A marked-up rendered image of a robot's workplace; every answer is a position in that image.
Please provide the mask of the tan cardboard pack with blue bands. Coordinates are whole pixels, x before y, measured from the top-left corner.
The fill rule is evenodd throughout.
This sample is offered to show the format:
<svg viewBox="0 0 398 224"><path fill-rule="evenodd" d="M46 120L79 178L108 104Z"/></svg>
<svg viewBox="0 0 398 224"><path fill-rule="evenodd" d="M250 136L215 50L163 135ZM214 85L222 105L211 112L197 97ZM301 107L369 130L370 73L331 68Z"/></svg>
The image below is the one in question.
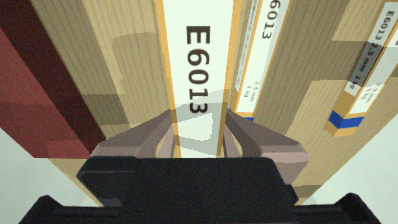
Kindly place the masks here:
<svg viewBox="0 0 398 224"><path fill-rule="evenodd" d="M177 158L220 158L242 0L155 0Z"/></svg>

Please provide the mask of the tan pack of welding electrodes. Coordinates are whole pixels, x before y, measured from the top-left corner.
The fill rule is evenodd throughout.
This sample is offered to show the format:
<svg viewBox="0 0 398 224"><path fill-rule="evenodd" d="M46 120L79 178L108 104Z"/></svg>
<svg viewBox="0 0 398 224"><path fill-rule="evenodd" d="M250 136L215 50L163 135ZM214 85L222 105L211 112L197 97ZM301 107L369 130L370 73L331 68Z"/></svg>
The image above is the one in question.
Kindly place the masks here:
<svg viewBox="0 0 398 224"><path fill-rule="evenodd" d="M252 0L231 108L253 121L293 0Z"/></svg>

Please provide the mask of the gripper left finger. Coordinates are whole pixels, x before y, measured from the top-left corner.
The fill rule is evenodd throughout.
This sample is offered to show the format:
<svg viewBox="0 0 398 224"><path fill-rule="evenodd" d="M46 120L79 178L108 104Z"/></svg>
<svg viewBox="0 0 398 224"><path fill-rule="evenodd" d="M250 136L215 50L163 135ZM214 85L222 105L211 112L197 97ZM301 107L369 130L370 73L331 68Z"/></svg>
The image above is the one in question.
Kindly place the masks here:
<svg viewBox="0 0 398 224"><path fill-rule="evenodd" d="M156 148L163 137L163 144L156 156ZM172 117L170 109L168 109L151 120L98 143L89 157L173 158L174 149Z"/></svg>

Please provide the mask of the dark red low platform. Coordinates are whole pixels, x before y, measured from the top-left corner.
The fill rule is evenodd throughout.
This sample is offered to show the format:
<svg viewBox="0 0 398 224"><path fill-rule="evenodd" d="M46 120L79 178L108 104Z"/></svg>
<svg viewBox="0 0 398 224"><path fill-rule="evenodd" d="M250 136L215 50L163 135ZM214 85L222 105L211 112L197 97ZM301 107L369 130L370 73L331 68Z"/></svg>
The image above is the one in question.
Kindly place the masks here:
<svg viewBox="0 0 398 224"><path fill-rule="evenodd" d="M30 0L0 0L0 128L34 158L87 159L106 140Z"/></svg>

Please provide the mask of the tan welding electrode pack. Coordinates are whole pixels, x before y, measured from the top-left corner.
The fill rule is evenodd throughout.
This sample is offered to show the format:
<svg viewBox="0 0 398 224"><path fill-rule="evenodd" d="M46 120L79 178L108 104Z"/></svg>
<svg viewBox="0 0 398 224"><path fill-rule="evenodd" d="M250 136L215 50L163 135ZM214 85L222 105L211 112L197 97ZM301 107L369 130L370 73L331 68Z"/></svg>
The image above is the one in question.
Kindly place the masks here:
<svg viewBox="0 0 398 224"><path fill-rule="evenodd" d="M385 0L325 129L352 135L397 66L398 0Z"/></svg>

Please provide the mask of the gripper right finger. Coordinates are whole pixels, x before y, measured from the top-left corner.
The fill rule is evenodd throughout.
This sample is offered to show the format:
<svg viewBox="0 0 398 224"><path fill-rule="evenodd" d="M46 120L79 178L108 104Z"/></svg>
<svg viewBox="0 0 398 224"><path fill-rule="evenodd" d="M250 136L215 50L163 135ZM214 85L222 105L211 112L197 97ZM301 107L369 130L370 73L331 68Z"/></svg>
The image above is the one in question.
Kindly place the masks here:
<svg viewBox="0 0 398 224"><path fill-rule="evenodd" d="M233 137L241 145L242 154L237 149ZM241 117L228 108L222 144L224 158L271 158L284 183L290 185L310 160L300 142Z"/></svg>

